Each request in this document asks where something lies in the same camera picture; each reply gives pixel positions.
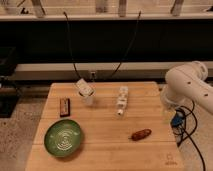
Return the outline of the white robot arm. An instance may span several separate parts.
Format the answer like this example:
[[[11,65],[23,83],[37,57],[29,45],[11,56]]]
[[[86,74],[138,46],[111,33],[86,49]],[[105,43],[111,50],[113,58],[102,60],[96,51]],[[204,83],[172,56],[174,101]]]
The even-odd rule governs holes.
[[[213,87],[205,82],[208,69],[203,62],[193,61],[171,68],[165,74],[166,85],[160,98],[167,108],[177,108],[186,98],[213,115]]]

